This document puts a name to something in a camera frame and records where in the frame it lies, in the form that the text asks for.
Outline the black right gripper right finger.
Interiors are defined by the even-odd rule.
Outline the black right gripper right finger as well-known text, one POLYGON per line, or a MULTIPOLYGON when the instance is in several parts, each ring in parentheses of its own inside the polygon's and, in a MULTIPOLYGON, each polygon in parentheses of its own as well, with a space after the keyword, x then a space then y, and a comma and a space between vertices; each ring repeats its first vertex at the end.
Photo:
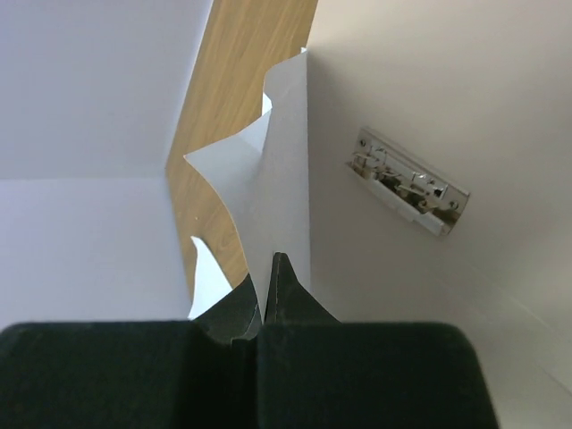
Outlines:
POLYGON ((473 345, 428 322, 341 323, 273 256, 257 335, 261 428, 495 428, 473 345))

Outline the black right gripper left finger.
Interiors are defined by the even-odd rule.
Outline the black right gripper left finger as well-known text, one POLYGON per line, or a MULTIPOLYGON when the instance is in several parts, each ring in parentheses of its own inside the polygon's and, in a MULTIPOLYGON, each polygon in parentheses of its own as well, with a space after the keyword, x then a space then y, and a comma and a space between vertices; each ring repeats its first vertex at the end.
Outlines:
POLYGON ((192 321, 14 324, 4 428, 253 428, 257 298, 245 280, 192 321))

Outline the white paper sheet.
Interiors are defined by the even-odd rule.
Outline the white paper sheet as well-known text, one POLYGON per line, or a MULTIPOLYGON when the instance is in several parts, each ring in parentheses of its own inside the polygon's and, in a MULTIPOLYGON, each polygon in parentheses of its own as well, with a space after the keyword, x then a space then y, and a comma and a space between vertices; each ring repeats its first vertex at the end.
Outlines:
POLYGON ((232 291, 232 286, 207 244, 199 237, 190 238, 197 253, 192 303, 188 315, 189 320, 194 320, 225 298, 232 291))
POLYGON ((260 310, 274 254, 310 281, 306 50, 267 72, 258 119, 185 159, 231 215, 260 310))

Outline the beige file folder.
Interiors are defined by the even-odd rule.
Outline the beige file folder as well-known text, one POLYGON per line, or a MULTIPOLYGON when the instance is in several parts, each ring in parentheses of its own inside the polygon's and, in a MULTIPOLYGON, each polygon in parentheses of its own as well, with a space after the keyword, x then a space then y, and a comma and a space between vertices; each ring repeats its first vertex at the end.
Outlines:
POLYGON ((571 4, 322 1, 311 288, 473 343, 505 428, 571 425, 571 4))

